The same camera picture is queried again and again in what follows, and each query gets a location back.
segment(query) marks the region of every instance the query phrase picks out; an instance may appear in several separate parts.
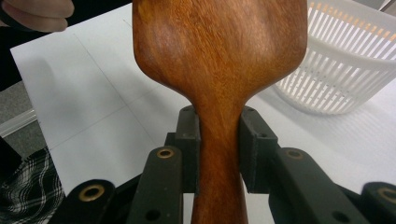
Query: brass grommet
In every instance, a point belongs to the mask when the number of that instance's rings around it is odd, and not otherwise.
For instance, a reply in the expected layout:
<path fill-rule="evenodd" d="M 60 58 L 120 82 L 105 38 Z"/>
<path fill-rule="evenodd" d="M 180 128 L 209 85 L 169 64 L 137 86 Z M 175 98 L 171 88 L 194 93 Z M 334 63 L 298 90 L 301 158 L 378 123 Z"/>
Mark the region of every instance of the brass grommet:
<path fill-rule="evenodd" d="M 157 156 L 161 159 L 168 159 L 173 157 L 173 155 L 175 155 L 175 152 L 170 148 L 163 148 L 157 152 Z"/>
<path fill-rule="evenodd" d="M 295 160 L 302 160 L 304 157 L 301 152 L 294 150 L 294 149 L 287 150 L 286 155 L 288 155 L 288 157 L 295 159 Z"/>
<path fill-rule="evenodd" d="M 102 185 L 99 184 L 94 184 L 94 185 L 89 185 L 85 189 L 83 189 L 78 197 L 80 200 L 83 202 L 91 202 L 95 201 L 96 199 L 100 198 L 102 194 L 105 193 L 105 188 Z"/>
<path fill-rule="evenodd" d="M 388 202 L 396 203 L 396 190 L 384 187 L 380 188 L 377 192 L 383 199 L 387 200 Z"/>

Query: reddish-brown wood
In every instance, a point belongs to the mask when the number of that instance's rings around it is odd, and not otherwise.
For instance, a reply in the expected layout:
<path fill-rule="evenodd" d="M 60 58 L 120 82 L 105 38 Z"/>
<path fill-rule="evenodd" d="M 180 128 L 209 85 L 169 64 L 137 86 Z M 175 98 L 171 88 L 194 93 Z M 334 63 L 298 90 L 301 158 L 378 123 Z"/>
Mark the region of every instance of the reddish-brown wood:
<path fill-rule="evenodd" d="M 248 223 L 237 125 L 248 98 L 289 74 L 306 48 L 305 0 L 134 0 L 142 71 L 194 105 L 202 136 L 192 223 Z"/>

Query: white table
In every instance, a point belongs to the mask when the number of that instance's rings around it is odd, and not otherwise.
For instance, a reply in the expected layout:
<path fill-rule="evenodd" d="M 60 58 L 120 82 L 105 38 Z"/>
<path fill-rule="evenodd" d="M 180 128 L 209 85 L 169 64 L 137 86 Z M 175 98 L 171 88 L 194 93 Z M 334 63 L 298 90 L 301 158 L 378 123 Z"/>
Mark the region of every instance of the white table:
<path fill-rule="evenodd" d="M 190 103 L 147 78 L 134 61 L 131 5 L 12 50 L 50 154 L 68 194 L 101 178 L 116 186 L 141 174 L 147 155 L 174 132 Z M 396 81 L 342 116 L 307 115 L 272 88 L 247 105 L 259 111 L 282 147 L 308 152 L 329 175 L 361 192 L 396 184 Z M 185 195 L 185 223 L 192 195 Z M 266 195 L 247 195 L 250 223 L 273 223 Z"/>

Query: person's hand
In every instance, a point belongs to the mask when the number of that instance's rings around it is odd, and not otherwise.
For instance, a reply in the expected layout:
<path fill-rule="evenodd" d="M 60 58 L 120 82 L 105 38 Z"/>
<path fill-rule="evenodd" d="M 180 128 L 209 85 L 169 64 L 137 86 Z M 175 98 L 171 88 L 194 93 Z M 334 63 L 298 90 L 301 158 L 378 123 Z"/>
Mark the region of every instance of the person's hand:
<path fill-rule="evenodd" d="M 1 7 L 18 23 L 40 32 L 63 31 L 67 27 L 65 18 L 74 12 L 71 0 L 4 0 Z"/>

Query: white plastic basket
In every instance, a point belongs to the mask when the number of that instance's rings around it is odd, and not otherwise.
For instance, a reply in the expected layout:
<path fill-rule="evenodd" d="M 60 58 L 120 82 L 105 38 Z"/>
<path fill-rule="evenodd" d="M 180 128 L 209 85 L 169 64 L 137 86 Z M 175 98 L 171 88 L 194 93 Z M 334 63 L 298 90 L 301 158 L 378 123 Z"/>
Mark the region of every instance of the white plastic basket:
<path fill-rule="evenodd" d="M 303 62 L 274 86 L 293 106 L 342 114 L 396 77 L 396 18 L 347 0 L 308 0 Z"/>

